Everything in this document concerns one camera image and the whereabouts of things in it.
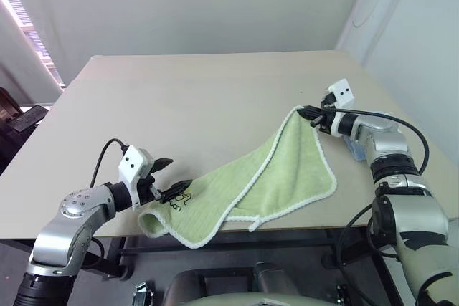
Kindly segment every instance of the floor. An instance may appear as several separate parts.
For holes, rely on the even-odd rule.
[[[262,240],[261,231],[254,237]],[[221,242],[232,241],[234,234],[220,234],[217,238]],[[171,237],[160,239],[166,242],[175,242]],[[155,243],[152,239],[137,239],[137,245]],[[101,277],[89,272],[81,271],[75,282],[75,288],[68,305],[131,305],[133,288],[136,284],[149,281],[156,291],[155,305],[161,304],[164,290],[168,287],[175,275],[190,269],[209,269],[226,267],[253,267],[257,262],[273,262],[281,266],[292,278],[302,295],[315,297],[329,302],[336,301],[337,284],[345,283],[341,273],[335,269],[324,269],[321,257],[331,252],[328,247],[283,248],[283,249],[251,249],[234,252],[200,252],[186,250],[172,253],[139,254],[135,257],[126,257],[127,263],[135,267],[132,277],[124,282],[112,279],[102,282]],[[0,244],[0,305],[12,305],[17,287],[27,265],[28,254]],[[355,282],[381,306],[390,305],[372,261],[363,259],[350,264],[347,269],[354,277]],[[356,296],[351,295],[352,305],[363,305]]]

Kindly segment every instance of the metal table frame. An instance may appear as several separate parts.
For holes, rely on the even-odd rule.
[[[250,240],[250,241],[236,241],[236,242],[218,242],[211,240],[207,245],[194,249],[194,251],[234,251],[234,250],[248,250],[248,249],[282,249],[282,248],[293,248],[293,247],[330,247],[331,254],[324,255],[322,257],[322,265],[326,269],[337,269],[336,260],[336,248],[339,235],[342,231],[340,228],[335,229],[309,229],[309,230],[286,230],[295,231],[297,234],[304,232],[308,236],[304,239],[286,239],[286,240]],[[233,237],[237,237],[237,234],[241,233],[247,236],[245,232],[232,232]],[[222,232],[219,235],[225,235],[227,232]],[[364,257],[370,256],[372,263],[378,272],[379,279],[387,293],[387,297],[390,300],[392,306],[404,306],[403,301],[395,287],[394,281],[384,263],[384,260],[378,254],[375,254],[369,248],[366,242],[365,227],[354,227],[349,232],[350,237],[354,238],[354,242],[342,250],[343,263],[348,265],[358,261]],[[122,257],[135,256],[143,253],[154,253],[154,252],[180,252],[189,250],[189,248],[176,242],[176,244],[168,245],[148,245],[148,246],[136,246],[129,245],[127,239],[133,237],[115,237],[110,240],[110,247],[107,251],[106,258],[94,269],[89,269],[89,272],[98,274],[103,277],[103,280],[111,278],[128,279],[133,271],[133,267],[130,265],[122,265]],[[31,252],[34,245],[33,239],[2,239],[1,243],[20,249],[25,252]],[[90,264],[98,259],[96,254],[88,252],[85,258],[85,264]]]

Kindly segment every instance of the beige table surface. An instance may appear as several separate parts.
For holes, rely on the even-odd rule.
[[[255,149],[295,105],[320,105],[325,89],[347,78],[362,110],[409,118],[377,82],[344,52],[275,52],[175,56],[93,57],[0,177],[0,238],[34,238],[61,199],[86,188],[104,143],[113,137],[175,162],[156,186],[196,178]],[[407,129],[417,165],[422,146]],[[342,138],[320,135],[338,180],[332,197],[270,221],[264,229],[343,226],[374,197],[365,162]],[[449,217],[458,216],[458,171],[430,142],[426,170]],[[120,151],[108,150],[98,182],[116,182]],[[140,234],[126,210],[98,236]],[[359,224],[366,222],[363,218]],[[246,229],[229,222],[224,230]]]

